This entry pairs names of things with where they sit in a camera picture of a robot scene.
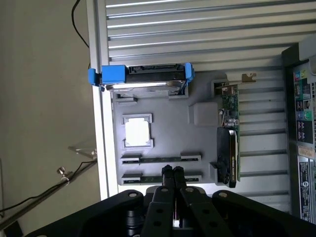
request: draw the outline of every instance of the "floor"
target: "floor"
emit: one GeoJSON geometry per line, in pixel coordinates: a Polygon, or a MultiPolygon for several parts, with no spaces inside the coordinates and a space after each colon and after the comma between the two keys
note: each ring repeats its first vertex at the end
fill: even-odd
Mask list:
{"type": "MultiPolygon", "coordinates": [[[[1,1],[0,159],[5,207],[59,182],[58,167],[74,171],[81,161],[88,161],[67,149],[94,137],[89,52],[72,27],[74,2],[1,1]]],[[[84,0],[75,19],[87,39],[84,0]]],[[[27,234],[99,200],[94,166],[19,223],[27,234]]]]}

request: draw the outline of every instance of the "green circuit board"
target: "green circuit board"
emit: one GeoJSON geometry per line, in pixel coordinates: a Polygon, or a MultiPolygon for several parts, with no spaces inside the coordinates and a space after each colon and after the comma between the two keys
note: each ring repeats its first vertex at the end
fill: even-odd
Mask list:
{"type": "Polygon", "coordinates": [[[226,111],[226,118],[235,119],[237,123],[232,127],[237,134],[237,180],[240,181],[240,134],[239,134],[239,100],[238,85],[229,86],[223,90],[223,109],[226,111]]]}

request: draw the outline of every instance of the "silver metal frame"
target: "silver metal frame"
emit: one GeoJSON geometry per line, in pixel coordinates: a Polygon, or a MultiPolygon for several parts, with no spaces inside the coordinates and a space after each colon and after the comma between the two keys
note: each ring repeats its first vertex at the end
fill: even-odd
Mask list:
{"type": "MultiPolygon", "coordinates": [[[[87,0],[86,4],[91,67],[99,73],[102,65],[109,64],[106,3],[105,0],[87,0]]],[[[118,193],[112,98],[110,92],[101,93],[95,86],[92,87],[92,93],[100,196],[101,200],[104,200],[118,193]]]]}

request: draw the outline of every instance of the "small circuit board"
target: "small circuit board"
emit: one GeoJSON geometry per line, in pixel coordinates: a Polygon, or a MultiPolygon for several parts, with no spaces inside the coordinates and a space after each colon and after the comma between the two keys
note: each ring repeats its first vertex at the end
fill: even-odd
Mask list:
{"type": "Polygon", "coordinates": [[[240,181],[240,134],[239,134],[239,100],[238,100],[238,85],[227,85],[222,87],[222,108],[224,109],[224,116],[222,126],[229,130],[236,132],[237,157],[232,157],[237,160],[236,174],[237,180],[240,181]]]}

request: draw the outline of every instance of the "black cable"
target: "black cable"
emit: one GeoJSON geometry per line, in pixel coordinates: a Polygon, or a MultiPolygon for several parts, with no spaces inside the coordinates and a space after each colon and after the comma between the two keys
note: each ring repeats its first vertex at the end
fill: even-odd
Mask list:
{"type": "MultiPolygon", "coordinates": [[[[77,170],[76,170],[76,171],[72,174],[72,176],[69,178],[69,181],[71,181],[71,180],[75,177],[75,174],[78,172],[78,170],[81,168],[81,166],[82,166],[83,164],[85,164],[85,163],[94,163],[94,162],[97,162],[97,161],[94,160],[94,161],[84,161],[84,162],[81,162],[81,164],[79,165],[79,167],[77,168],[77,170]]],[[[0,210],[0,212],[4,212],[4,211],[10,210],[10,209],[12,209],[12,208],[15,208],[15,207],[17,207],[17,206],[20,206],[20,205],[22,205],[23,203],[25,203],[25,202],[27,202],[27,201],[29,201],[29,200],[31,200],[31,199],[39,198],[39,197],[45,195],[48,191],[50,191],[50,190],[52,190],[52,189],[54,189],[54,188],[56,188],[56,187],[62,186],[62,185],[64,185],[64,184],[68,183],[69,181],[66,180],[65,182],[56,184],[56,185],[50,187],[49,189],[47,189],[46,191],[44,191],[43,193],[41,193],[41,194],[39,194],[39,195],[37,195],[37,196],[29,197],[29,198],[27,198],[27,199],[25,199],[25,200],[23,200],[23,201],[21,201],[21,202],[15,204],[15,205],[13,205],[13,206],[6,207],[6,208],[0,210]]]]}
{"type": "Polygon", "coordinates": [[[74,18],[75,9],[77,8],[77,6],[78,6],[78,4],[79,4],[80,1],[81,1],[81,0],[77,0],[77,1],[75,2],[74,6],[73,6],[73,9],[71,10],[71,21],[73,22],[73,27],[74,27],[76,33],[79,35],[80,39],[82,39],[82,41],[84,42],[84,44],[89,48],[88,43],[87,43],[87,42],[84,40],[84,38],[81,36],[81,34],[79,33],[79,31],[78,31],[78,29],[77,29],[77,27],[76,27],[76,24],[75,24],[75,18],[74,18]]]}

